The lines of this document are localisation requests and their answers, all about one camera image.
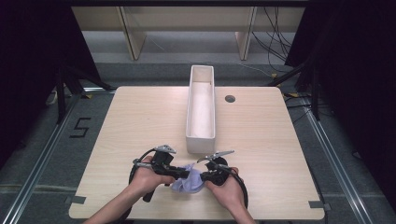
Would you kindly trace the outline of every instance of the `blue cloth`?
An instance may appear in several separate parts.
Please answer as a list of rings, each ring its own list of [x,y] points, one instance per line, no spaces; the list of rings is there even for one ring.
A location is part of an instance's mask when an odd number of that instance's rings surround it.
[[[192,169],[194,163],[182,166],[190,171],[189,176],[186,179],[179,178],[173,183],[171,189],[177,192],[185,193],[196,193],[204,187],[204,182],[202,181],[199,170]]]

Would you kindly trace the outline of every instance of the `human hand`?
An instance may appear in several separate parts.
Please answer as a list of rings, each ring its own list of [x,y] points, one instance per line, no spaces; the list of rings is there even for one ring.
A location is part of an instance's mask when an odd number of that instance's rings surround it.
[[[239,170],[236,167],[232,167],[232,172],[238,174]],[[212,191],[218,202],[226,209],[230,210],[234,207],[245,206],[243,191],[238,182],[231,175],[228,176],[222,186],[217,186],[210,181],[206,181],[205,185]]]
[[[151,162],[152,157],[147,156],[142,162]],[[143,197],[145,194],[154,191],[161,184],[172,184],[175,179],[170,175],[157,175],[149,168],[139,167],[134,174],[128,188],[137,189]]]

